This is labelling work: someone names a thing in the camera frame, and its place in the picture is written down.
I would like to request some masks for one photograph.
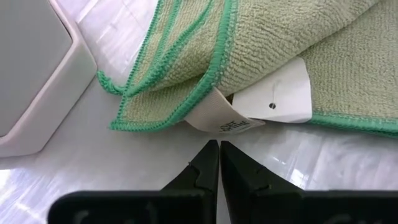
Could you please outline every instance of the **white tag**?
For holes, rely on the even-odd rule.
[[[304,60],[293,58],[262,80],[235,93],[232,107],[248,118],[283,123],[310,120],[311,84]]]
[[[201,131],[231,134],[265,124],[236,112],[217,88],[191,110],[185,121]]]

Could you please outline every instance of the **paper tag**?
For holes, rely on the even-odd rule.
[[[231,134],[265,124],[236,112],[217,88],[191,110],[185,121],[201,131]]]
[[[248,118],[283,123],[310,120],[311,84],[304,60],[293,58],[272,74],[235,93],[232,107]]]

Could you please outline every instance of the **white surface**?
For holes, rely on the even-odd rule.
[[[125,84],[154,15],[156,0],[60,0],[75,20],[100,69]]]
[[[113,7],[120,4],[111,1],[108,9],[115,13]],[[102,5],[104,17],[112,17],[105,15],[105,3],[94,4],[90,11],[100,14],[96,6]],[[135,28],[123,29],[128,33]],[[106,127],[119,101],[94,80],[42,152],[0,159],[0,223],[45,223],[50,204],[75,190],[160,189],[211,138],[231,141],[303,189],[398,189],[396,139],[272,123],[237,135],[207,134],[186,123],[159,133],[110,131]],[[219,223],[227,224],[225,201],[218,203]]]
[[[312,118],[311,84],[304,60],[293,58],[255,84],[235,93],[232,107],[248,118],[282,123],[309,121]]]
[[[54,15],[52,19],[60,19],[58,25],[62,26],[63,23],[72,39],[72,44],[16,124],[5,136],[0,138],[0,157],[27,155],[42,150],[90,84],[96,71],[94,58],[78,32],[75,22],[65,16],[55,0],[51,0],[51,3],[59,17]],[[45,2],[41,6],[48,7],[47,10],[53,10],[47,4]],[[39,26],[38,28],[51,29],[52,27]],[[31,55],[31,57],[40,57],[40,55]],[[17,87],[13,91],[13,93],[2,92],[2,94],[17,95],[21,92]]]

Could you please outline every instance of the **microfiber cloth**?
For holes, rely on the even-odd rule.
[[[311,123],[393,136],[397,1],[378,2],[159,0],[126,85],[98,73],[105,90],[122,95],[111,129],[169,127],[213,87],[228,96],[299,56],[312,85]]]

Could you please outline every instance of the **green stitched edge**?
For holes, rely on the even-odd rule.
[[[325,114],[315,111],[308,123],[398,138],[398,119],[379,119],[337,113]]]
[[[115,95],[123,94],[124,87],[115,85],[112,80],[104,74],[103,71],[97,71],[96,76],[99,84],[107,93]]]
[[[205,21],[206,21],[205,19],[209,15],[209,11],[211,10],[211,8],[213,6],[213,2],[214,2],[214,0],[210,0],[209,3],[207,4],[206,8],[203,10],[203,12],[198,16],[198,19],[195,20],[188,27],[188,29],[186,29],[182,32],[182,34],[178,37],[178,39],[171,46],[170,50],[165,54],[164,58],[160,62],[160,65],[158,65],[150,73],[149,73],[149,71],[147,71],[144,79],[138,85],[133,86],[132,88],[130,88],[130,87],[128,88],[128,90],[127,90],[128,96],[131,97],[136,94],[139,94],[140,92],[144,91],[149,86],[154,85],[158,80],[165,77],[165,75],[171,69],[171,64],[173,64],[176,61],[179,53],[188,43],[188,40],[190,40],[190,38],[195,33],[195,31],[197,31],[197,29],[205,23]]]
[[[136,74],[136,72],[138,71],[139,67],[141,66],[142,60],[144,59],[144,56],[147,51],[147,47],[148,47],[147,42],[148,42],[149,38],[152,37],[152,35],[153,35],[154,28],[156,27],[156,25],[159,21],[159,12],[160,12],[161,8],[163,7],[163,5],[164,5],[164,0],[159,0],[156,5],[154,17],[150,23],[148,33],[145,36],[145,39],[142,43],[142,47],[138,52],[138,56],[134,63],[134,66],[132,67],[132,69],[130,71],[129,78],[127,79],[127,83],[129,82],[130,77],[133,77]],[[115,94],[115,95],[123,95],[125,86],[116,86],[112,82],[112,80],[105,75],[104,71],[98,71],[97,77],[98,77],[99,84],[101,84],[101,86],[103,87],[103,89],[106,92]]]
[[[167,128],[180,120],[182,120],[189,111],[198,104],[213,88],[216,83],[216,72],[218,71],[221,62],[226,61],[224,58],[225,42],[228,38],[228,27],[231,16],[231,9],[233,6],[236,7],[238,0],[225,0],[224,10],[221,16],[218,36],[216,40],[215,49],[213,56],[210,61],[209,69],[202,79],[198,82],[196,87],[191,91],[188,97],[174,110],[174,112],[165,120],[159,122],[151,122],[151,125],[145,126],[145,124],[138,124],[136,122],[123,121],[122,113],[126,106],[127,95],[123,94],[121,106],[116,119],[111,123],[110,128],[120,131],[156,131]]]
[[[167,23],[166,23],[166,26],[165,26],[165,31],[164,31],[164,33],[162,34],[162,37],[159,40],[159,44],[158,44],[158,46],[156,48],[156,52],[155,52],[155,57],[150,62],[149,69],[147,71],[145,71],[144,78],[146,78],[147,74],[149,73],[150,68],[152,68],[152,66],[155,63],[157,63],[157,61],[159,60],[159,57],[162,56],[162,53],[163,53],[164,48],[166,46],[166,40],[169,38],[170,31],[172,30],[172,26],[175,23],[175,18],[177,17],[179,8],[181,6],[181,3],[182,3],[182,0],[176,0],[176,1],[173,2],[172,11],[170,13],[169,19],[167,20]]]

